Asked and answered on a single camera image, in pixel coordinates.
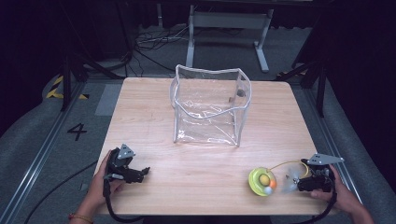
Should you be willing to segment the yellow-green round ball toy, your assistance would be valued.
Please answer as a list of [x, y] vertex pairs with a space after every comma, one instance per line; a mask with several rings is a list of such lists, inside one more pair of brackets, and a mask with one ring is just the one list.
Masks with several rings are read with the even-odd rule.
[[[281, 177], [277, 177], [274, 170], [287, 165], [288, 170]], [[257, 195], [266, 197], [272, 195], [278, 187], [283, 193], [297, 190], [297, 184], [305, 177], [309, 177], [309, 168], [302, 161], [285, 161], [271, 168], [258, 167], [248, 175], [250, 189]]]

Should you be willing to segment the person's right hand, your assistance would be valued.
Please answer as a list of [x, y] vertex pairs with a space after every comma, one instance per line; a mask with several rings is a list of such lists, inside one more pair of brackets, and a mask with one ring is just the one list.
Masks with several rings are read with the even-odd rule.
[[[337, 199], [334, 206], [349, 215], [358, 214], [364, 209], [364, 206], [360, 203], [357, 197], [343, 184], [337, 170], [330, 165], [335, 178], [335, 191], [337, 193]], [[313, 190], [310, 195], [313, 198], [320, 199], [325, 202], [331, 200], [332, 194], [330, 192], [324, 192], [319, 189]]]

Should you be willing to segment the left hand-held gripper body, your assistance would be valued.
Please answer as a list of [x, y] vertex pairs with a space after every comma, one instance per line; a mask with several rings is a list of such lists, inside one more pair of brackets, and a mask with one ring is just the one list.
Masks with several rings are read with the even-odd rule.
[[105, 179], [109, 181], [118, 179], [126, 183], [132, 183], [134, 170], [129, 168], [129, 164], [134, 155], [135, 153], [125, 144], [113, 149], [106, 163]]

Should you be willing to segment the black metal stand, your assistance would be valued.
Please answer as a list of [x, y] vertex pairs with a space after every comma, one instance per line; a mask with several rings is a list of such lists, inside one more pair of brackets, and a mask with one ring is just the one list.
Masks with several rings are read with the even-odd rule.
[[311, 89], [315, 83], [317, 86], [317, 96], [316, 96], [316, 110], [318, 114], [323, 118], [323, 104], [324, 104], [324, 94], [326, 87], [326, 69], [322, 63], [311, 62], [302, 64], [289, 72], [279, 73], [275, 81], [286, 81], [289, 78], [295, 77], [304, 72], [304, 76], [300, 80], [300, 86], [303, 89]]
[[111, 79], [123, 79], [123, 77], [114, 74], [109, 69], [103, 67], [99, 63], [89, 60], [88, 58], [80, 54], [77, 54], [75, 52], [67, 53], [64, 56], [63, 65], [64, 98], [62, 111], [65, 111], [72, 101], [71, 76], [74, 76], [77, 82], [86, 82], [88, 80], [89, 76], [85, 68], [83, 67], [84, 64], [87, 64], [93, 70]]

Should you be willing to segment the clear plastic bag white trim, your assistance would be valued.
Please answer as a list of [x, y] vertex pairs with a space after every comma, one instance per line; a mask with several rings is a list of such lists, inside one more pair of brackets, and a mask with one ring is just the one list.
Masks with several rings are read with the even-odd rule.
[[239, 146], [252, 87], [239, 68], [205, 70], [176, 67], [169, 88], [176, 142]]

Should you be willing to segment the white metal table frame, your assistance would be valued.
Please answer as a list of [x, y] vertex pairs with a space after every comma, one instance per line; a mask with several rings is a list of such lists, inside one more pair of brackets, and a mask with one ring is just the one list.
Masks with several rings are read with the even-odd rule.
[[229, 12], [201, 12], [190, 6], [189, 15], [189, 43], [185, 64], [193, 66], [194, 59], [194, 29], [199, 28], [234, 28], [260, 30], [261, 37], [253, 43], [256, 55], [264, 73], [269, 72], [269, 65], [266, 61], [263, 45], [270, 28], [274, 11], [269, 9], [263, 14], [229, 13]]

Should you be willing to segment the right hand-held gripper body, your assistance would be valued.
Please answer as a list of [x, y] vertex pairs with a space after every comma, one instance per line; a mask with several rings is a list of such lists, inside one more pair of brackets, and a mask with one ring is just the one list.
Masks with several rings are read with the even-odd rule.
[[320, 153], [314, 154], [310, 159], [301, 159], [301, 162], [308, 167], [308, 174], [312, 175], [312, 178], [307, 182], [300, 183], [311, 184], [314, 189], [322, 189], [325, 192], [330, 192], [335, 180], [330, 165], [344, 161], [342, 157]]

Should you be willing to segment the person's left hand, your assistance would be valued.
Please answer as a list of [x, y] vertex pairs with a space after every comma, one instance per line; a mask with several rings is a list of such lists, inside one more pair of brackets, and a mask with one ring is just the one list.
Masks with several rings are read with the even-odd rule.
[[94, 175], [88, 193], [86, 195], [90, 205], [98, 207], [106, 202], [106, 198], [103, 195], [104, 190], [104, 177], [106, 174], [106, 163], [109, 159], [111, 151], [108, 151], [106, 156], [103, 158], [96, 174]]

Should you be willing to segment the aluminium floor rail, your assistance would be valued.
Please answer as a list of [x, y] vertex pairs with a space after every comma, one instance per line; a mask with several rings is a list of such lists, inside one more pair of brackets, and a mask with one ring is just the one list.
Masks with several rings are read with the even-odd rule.
[[[302, 111], [304, 121], [317, 152], [323, 152], [324, 154], [329, 154], [334, 157], [341, 157], [342, 154], [332, 137], [326, 119], [321, 117], [317, 111], [315, 94], [309, 89], [297, 88], [297, 91], [300, 93], [300, 98], [297, 100], [297, 103]], [[362, 202], [357, 186], [346, 164], [344, 162], [336, 163], [335, 167], [346, 187], [355, 194], [360, 202]]]
[[18, 188], [16, 189], [12, 198], [7, 204], [3, 215], [0, 216], [0, 224], [11, 224], [14, 221], [16, 215], [19, 213], [21, 206], [23, 205], [29, 192], [31, 191], [49, 154], [53, 150], [54, 142], [57, 139], [59, 132], [71, 111], [72, 106], [78, 100], [78, 97], [82, 93], [85, 85], [85, 82], [77, 82], [75, 84], [75, 87], [72, 89], [69, 98], [64, 98], [65, 101], [68, 101], [68, 105], [66, 106], [65, 110], [61, 111], [57, 115], [43, 144], [36, 153], [35, 158], [28, 167], [27, 171], [24, 173], [21, 183], [18, 185]]

